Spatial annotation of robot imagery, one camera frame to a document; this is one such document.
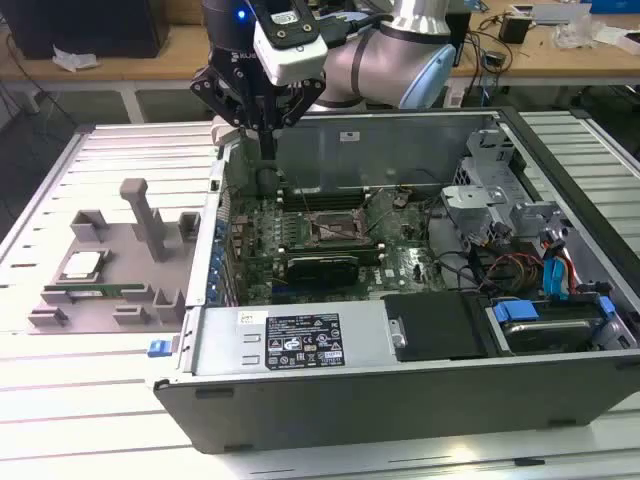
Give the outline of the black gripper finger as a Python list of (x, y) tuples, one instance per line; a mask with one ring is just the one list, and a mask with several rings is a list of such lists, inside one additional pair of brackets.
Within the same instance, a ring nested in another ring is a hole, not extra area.
[(276, 158), (275, 132), (291, 127), (324, 92), (322, 77), (273, 87), (267, 96), (267, 159)]
[(232, 67), (227, 76), (213, 66), (205, 67), (194, 77), (190, 89), (231, 126), (253, 131), (258, 138), (261, 159), (268, 160), (268, 132), (263, 112), (242, 66)]

